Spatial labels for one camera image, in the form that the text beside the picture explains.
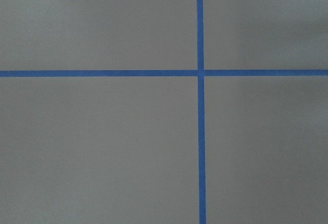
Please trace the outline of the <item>brown paper table cover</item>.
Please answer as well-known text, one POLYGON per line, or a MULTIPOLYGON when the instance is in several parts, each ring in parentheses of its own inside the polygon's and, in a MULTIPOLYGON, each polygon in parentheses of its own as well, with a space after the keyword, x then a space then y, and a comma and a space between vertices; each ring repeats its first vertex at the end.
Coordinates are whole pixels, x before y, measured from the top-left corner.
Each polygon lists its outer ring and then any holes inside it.
POLYGON ((327 0, 1 0, 1 223, 327 223, 327 0))

